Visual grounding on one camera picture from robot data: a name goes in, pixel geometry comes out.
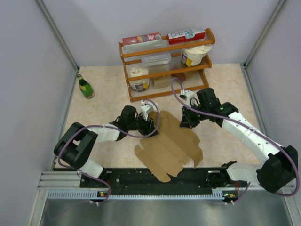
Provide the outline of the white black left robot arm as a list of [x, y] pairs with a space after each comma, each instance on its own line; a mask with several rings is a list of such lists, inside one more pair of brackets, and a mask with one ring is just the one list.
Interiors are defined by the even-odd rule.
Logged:
[[84, 127], [82, 124], [73, 123], [54, 148], [54, 154], [70, 167], [90, 175], [90, 181], [95, 186], [103, 186], [107, 176], [104, 168], [90, 158], [94, 144], [106, 141], [120, 141], [130, 131], [138, 131], [138, 138], [151, 137], [158, 134], [155, 122], [148, 115], [154, 111], [150, 104], [143, 104], [141, 112], [127, 105], [115, 121], [108, 124]]

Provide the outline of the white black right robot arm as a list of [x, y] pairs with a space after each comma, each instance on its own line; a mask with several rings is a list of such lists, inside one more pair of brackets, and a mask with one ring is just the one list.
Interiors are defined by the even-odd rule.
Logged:
[[221, 104], [212, 88], [197, 93], [182, 89], [180, 98], [186, 101], [182, 107], [181, 127], [194, 128], [201, 121], [209, 120], [234, 135], [258, 159], [258, 164], [231, 161], [222, 165], [219, 179], [224, 186], [240, 180], [257, 183], [266, 191], [276, 193], [296, 178], [297, 150], [262, 134], [233, 104]]

